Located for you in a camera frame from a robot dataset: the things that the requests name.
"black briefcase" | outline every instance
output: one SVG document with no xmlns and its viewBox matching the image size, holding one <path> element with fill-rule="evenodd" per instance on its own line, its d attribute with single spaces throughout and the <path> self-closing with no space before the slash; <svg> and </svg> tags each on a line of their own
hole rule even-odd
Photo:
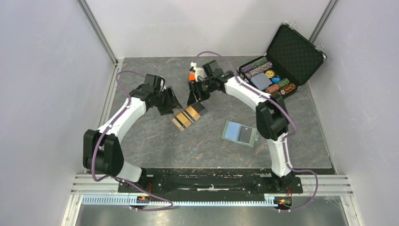
<svg viewBox="0 0 399 226">
<path fill-rule="evenodd" d="M 288 24 L 283 23 L 266 53 L 237 69 L 240 77 L 255 88 L 283 97 L 295 93 L 327 59 Z"/>
</svg>

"gray marble floor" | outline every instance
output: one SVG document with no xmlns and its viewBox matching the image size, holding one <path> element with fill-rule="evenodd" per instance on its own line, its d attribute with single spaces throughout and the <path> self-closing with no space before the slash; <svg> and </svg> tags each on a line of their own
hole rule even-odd
<svg viewBox="0 0 399 226">
<path fill-rule="evenodd" d="M 238 67 L 253 56 L 232 56 L 228 59 Z M 216 59 L 225 70 L 228 65 L 217 57 L 201 57 L 199 65 Z M 128 58 L 122 70 L 161 75 L 166 85 L 186 107 L 190 62 L 193 57 Z M 122 74 L 122 84 L 133 90 L 144 79 L 134 74 Z M 117 89 L 112 104 L 113 115 L 126 96 Z M 270 168 L 271 157 L 263 137 L 254 147 L 247 147 L 222 139 L 227 120 L 256 127 L 255 113 L 238 99 L 222 92 L 214 92 L 204 105 L 209 112 L 181 132 L 172 122 L 174 115 L 160 116 L 156 108 L 140 117 L 122 140 L 125 159 L 141 167 L 245 167 Z M 288 139 L 291 162 L 296 168 L 331 168 L 323 135 L 307 85 L 285 100 L 288 113 L 299 132 Z"/>
</svg>

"white wall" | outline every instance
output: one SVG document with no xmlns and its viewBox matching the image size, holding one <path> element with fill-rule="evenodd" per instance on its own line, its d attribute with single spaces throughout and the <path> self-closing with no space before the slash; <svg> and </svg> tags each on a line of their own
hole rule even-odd
<svg viewBox="0 0 399 226">
<path fill-rule="evenodd" d="M 310 37 L 328 0 L 87 0 L 116 57 L 260 55 L 282 22 Z"/>
<path fill-rule="evenodd" d="M 0 225 L 61 224 L 111 74 L 76 1 L 0 1 Z"/>
<path fill-rule="evenodd" d="M 366 226 L 399 225 L 399 1 L 342 0 L 310 80 L 330 150 Z"/>
</svg>

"cable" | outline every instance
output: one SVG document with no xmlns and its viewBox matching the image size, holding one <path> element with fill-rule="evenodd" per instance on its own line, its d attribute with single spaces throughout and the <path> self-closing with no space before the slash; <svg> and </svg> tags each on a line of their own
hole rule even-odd
<svg viewBox="0 0 399 226">
<path fill-rule="evenodd" d="M 142 192 L 142 193 L 144 193 L 144 194 L 147 194 L 148 196 L 150 196 L 150 197 L 152 197 L 152 198 L 155 198 L 155 199 L 162 200 L 162 201 L 164 201 L 164 202 L 170 203 L 170 205 L 164 206 L 164 207 L 159 207 L 159 208 L 154 208 L 154 209 L 136 209 L 136 211 L 150 212 L 150 211 L 168 210 L 168 209 L 170 209 L 170 208 L 173 207 L 173 202 L 172 202 L 172 201 L 167 200 L 167 199 L 164 199 L 164 198 L 159 197 L 159 196 L 157 196 L 157 195 L 151 194 L 151 193 L 145 191 L 144 189 L 140 188 L 139 186 L 135 185 L 135 184 L 134 184 L 133 182 L 131 182 L 131 181 L 123 180 L 123 179 L 121 179 L 121 178 L 116 178 L 116 177 L 115 177 L 115 179 L 117 179 L 117 180 L 119 180 L 119 181 L 125 181 L 127 184 L 129 184 L 130 186 L 134 187 L 134 188 L 135 188 L 136 190 L 138 190 L 139 192 Z"/>
<path fill-rule="evenodd" d="M 293 168 L 288 164 L 288 153 L 287 153 L 287 147 L 286 147 L 286 146 L 287 146 L 286 140 L 287 140 L 288 137 L 290 137 L 290 136 L 294 135 L 295 133 L 297 133 L 296 126 L 295 126 L 294 122 L 292 121 L 292 119 L 289 117 L 288 113 L 287 113 L 286 111 L 284 111 L 284 109 L 283 109 L 279 104 L 277 104 L 274 100 L 272 100 L 272 99 L 269 98 L 269 97 L 266 97 L 265 95 L 263 95 L 263 94 L 261 94 L 260 92 L 258 92 L 258 91 L 257 91 L 255 88 L 253 88 L 252 86 L 247 85 L 245 82 L 243 82 L 242 79 L 240 79 L 240 77 L 238 76 L 238 74 L 237 74 L 236 70 L 234 69 L 233 65 L 231 64 L 231 62 L 230 62 L 229 60 L 227 60 L 225 57 L 223 57 L 222 55 L 220 55 L 220 54 L 218 54 L 218 53 L 216 53 L 216 52 L 213 52 L 213 51 L 209 51 L 209 50 L 202 51 L 202 52 L 200 52 L 200 53 L 198 53 L 198 54 L 196 55 L 196 57 L 195 57 L 195 59 L 194 59 L 194 63 L 198 60 L 198 57 L 200 57 L 200 56 L 201 56 L 202 54 L 204 54 L 204 53 L 210 53 L 210 54 L 216 55 L 216 56 L 220 57 L 222 60 L 224 60 L 225 62 L 227 62 L 227 63 L 230 65 L 231 70 L 232 70 L 233 73 L 234 73 L 234 77 L 235 77 L 236 81 L 239 83 L 239 85 L 241 85 L 241 86 L 247 88 L 248 90 L 252 91 L 252 92 L 255 93 L 256 95 L 261 96 L 261 97 L 265 98 L 266 100 L 270 101 L 274 106 L 276 106 L 276 107 L 281 111 L 281 113 L 283 113 L 283 115 L 285 116 L 285 118 L 286 118 L 286 119 L 288 120 L 288 122 L 292 125 L 294 131 L 293 131 L 292 133 L 286 134 L 286 135 L 283 137 L 283 139 L 282 139 L 282 142 L 283 142 L 283 150 L 284 150 L 284 159 L 285 159 L 285 161 L 286 161 L 286 165 L 287 165 L 287 167 L 288 167 L 291 171 L 293 171 L 293 172 L 295 172 L 295 173 L 311 173 L 311 174 L 313 174 L 314 177 L 315 177 L 315 179 L 316 179 L 316 188 L 314 189 L 314 193 L 313 193 L 312 197 L 311 197 L 305 204 L 303 204 L 303 205 L 301 205 L 301 206 L 298 206 L 298 207 L 296 207 L 296 208 L 293 208 L 293 209 L 291 209 L 291 210 L 283 210 L 283 211 L 284 211 L 284 212 L 291 212 L 291 211 L 295 211 L 295 210 L 300 210 L 300 209 L 302 209 L 303 207 L 306 207 L 307 205 L 309 205 L 311 202 L 313 202 L 314 198 L 316 197 L 317 189 L 318 189 L 318 187 L 319 187 L 319 179 L 318 179 L 318 177 L 317 177 L 317 174 L 316 174 L 314 171 L 310 170 L 310 169 L 307 169 L 307 170 L 306 170 L 306 169 L 304 169 L 304 170 L 303 170 L 303 169 L 302 169 L 302 170 L 298 170 L 298 169 L 297 169 L 297 170 L 296 170 L 296 169 L 293 169 Z"/>
<path fill-rule="evenodd" d="M 287 208 L 291 208 L 290 206 L 284 204 L 283 202 L 281 203 L 281 205 L 283 205 L 283 206 L 285 206 L 285 207 L 287 207 Z"/>
<path fill-rule="evenodd" d="M 100 135 L 100 137 L 99 137 L 99 139 L 98 139 L 98 141 L 97 141 L 97 143 L 96 143 L 96 146 L 94 147 L 93 157 L 92 157 L 92 160 L 91 160 L 91 176 L 92 176 L 93 180 L 96 181 L 96 182 L 99 182 L 99 181 L 103 180 L 104 178 L 108 177 L 108 175 L 105 175 L 105 176 L 103 176 L 103 177 L 101 177 L 101 178 L 97 178 L 97 177 L 96 177 L 95 163 L 96 163 L 96 157 L 97 157 L 98 149 L 99 149 L 99 147 L 100 147 L 100 143 L 101 143 L 101 141 L 103 140 L 103 138 L 104 138 L 104 136 L 106 135 L 106 133 L 107 133 L 107 132 L 109 131 L 109 129 L 112 127 L 112 125 L 113 125 L 113 124 L 119 119 L 119 117 L 121 117 L 121 115 L 123 115 L 123 113 L 128 109 L 127 106 L 130 106 L 131 101 L 132 101 L 132 100 L 131 100 L 130 93 L 129 93 L 129 92 L 127 91 L 127 89 L 119 82 L 119 76 L 120 76 L 122 73 L 127 73 L 127 72 L 129 72 L 129 73 L 134 73 L 134 74 L 138 74 L 138 75 L 140 75 L 140 76 L 142 76 L 142 77 L 145 78 L 145 75 L 140 74 L 140 73 L 135 72 L 135 71 L 121 71 L 121 72 L 119 72 L 119 73 L 116 75 L 116 82 L 117 82 L 117 84 L 119 85 L 119 87 L 123 90 L 123 92 L 126 93 L 126 95 L 127 95 L 127 97 L 128 97 L 128 104 L 126 105 L 126 107 L 124 107 L 124 108 L 122 109 L 122 111 L 121 111 L 119 114 L 117 114 L 117 115 L 115 116 L 115 118 L 110 122 L 110 124 L 104 129 L 104 131 L 102 132 L 102 134 Z M 149 193 L 149 192 L 146 192 L 145 190 L 143 190 L 142 188 L 140 188 L 139 186 L 137 186 L 136 184 L 134 184 L 134 183 L 131 182 L 131 181 L 128 181 L 128 180 L 124 180 L 124 181 L 125 181 L 126 183 L 128 183 L 129 185 L 131 185 L 132 187 L 134 187 L 135 189 L 137 189 L 138 191 L 140 191 L 140 192 L 142 192 L 142 193 L 145 193 L 145 194 L 149 195 L 150 197 L 153 197 L 153 198 L 155 198 L 155 199 L 159 199 L 159 200 L 162 200 L 162 201 L 165 201 L 165 202 L 170 203 L 169 206 L 165 206 L 165 207 L 154 208 L 154 209 L 140 209 L 140 210 L 137 209 L 137 211 L 158 211 L 158 210 L 167 210 L 167 209 L 170 209 L 170 208 L 173 207 L 172 201 L 167 200 L 167 199 L 164 199 L 164 198 L 159 197 L 159 196 L 157 196 L 157 195 L 151 194 L 151 193 Z"/>
</svg>

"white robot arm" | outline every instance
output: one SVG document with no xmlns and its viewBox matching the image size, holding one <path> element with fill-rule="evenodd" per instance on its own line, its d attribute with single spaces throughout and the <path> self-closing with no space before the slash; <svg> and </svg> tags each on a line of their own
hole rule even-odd
<svg viewBox="0 0 399 226">
<path fill-rule="evenodd" d="M 237 81 L 232 72 L 224 73 L 216 61 L 204 65 L 204 68 L 198 68 L 196 64 L 192 64 L 190 70 L 194 76 L 190 76 L 190 96 L 187 105 L 191 105 L 197 100 L 206 100 L 210 97 L 211 92 L 217 90 L 232 95 L 247 104 L 256 112 L 257 129 L 266 138 L 269 145 L 272 177 L 276 178 L 277 187 L 284 187 L 292 181 L 294 174 L 287 166 L 292 167 L 292 165 L 288 153 L 287 161 L 285 159 L 282 141 L 288 130 L 288 121 L 285 117 L 279 114 L 280 112 L 273 108 L 266 98 L 257 96 L 240 85 L 240 82 L 243 81 L 241 79 Z M 134 122 L 150 107 L 156 106 L 161 115 L 173 113 L 172 109 L 181 107 L 172 88 L 162 88 L 162 82 L 165 83 L 164 79 L 159 76 L 147 75 L 144 84 L 130 93 L 130 104 L 129 99 L 126 99 L 124 105 L 103 126 L 97 130 L 87 130 L 83 142 L 83 166 L 85 168 L 91 168 L 94 147 L 96 143 L 100 142 L 100 146 L 103 148 L 97 153 L 96 171 L 132 182 L 139 181 L 142 169 L 124 160 L 120 142 Z M 280 95 L 271 96 L 263 92 L 261 94 L 274 99 L 285 109 Z"/>
<path fill-rule="evenodd" d="M 237 80 L 232 77 L 224 84 L 226 94 L 232 95 L 236 97 L 240 101 L 244 102 L 248 105 L 252 110 L 256 112 L 256 107 L 259 103 L 267 101 L 265 98 L 255 95 L 253 92 L 240 85 Z M 268 93 L 264 93 L 259 91 L 266 97 L 270 97 L 271 95 Z M 291 170 L 288 168 L 286 164 L 286 160 L 284 157 L 283 150 L 283 137 L 286 133 L 282 133 L 277 137 L 277 140 L 266 139 L 267 144 L 269 145 L 270 156 L 271 156 L 271 170 L 279 177 L 286 176 Z M 287 153 L 288 164 L 292 167 L 291 162 L 289 160 L 289 155 Z"/>
<path fill-rule="evenodd" d="M 272 177 L 276 178 L 276 186 L 285 187 L 291 183 L 295 176 L 290 169 L 292 165 L 289 155 L 286 153 L 285 157 L 283 149 L 283 137 L 288 131 L 288 121 L 278 108 L 264 98 L 273 99 L 283 110 L 287 111 L 282 96 L 280 94 L 272 96 L 258 90 L 256 91 L 259 93 L 257 95 L 241 85 L 244 82 L 241 78 L 235 78 L 232 72 L 224 73 L 216 61 L 203 65 L 203 68 L 197 67 L 195 63 L 192 63 L 191 66 L 190 71 L 194 76 L 190 76 L 190 96 L 187 105 L 208 99 L 213 91 L 222 91 L 247 104 L 255 111 L 256 127 L 269 145 Z"/>
<path fill-rule="evenodd" d="M 126 162 L 120 143 L 135 121 L 151 107 L 156 106 L 161 115 L 173 113 L 181 108 L 171 87 L 165 88 L 165 80 L 148 74 L 144 84 L 130 92 L 123 106 L 97 130 L 87 130 L 83 139 L 83 166 L 91 168 L 95 146 L 100 142 L 103 148 L 97 151 L 95 169 L 101 173 L 137 182 L 142 174 L 138 166 Z"/>
</svg>

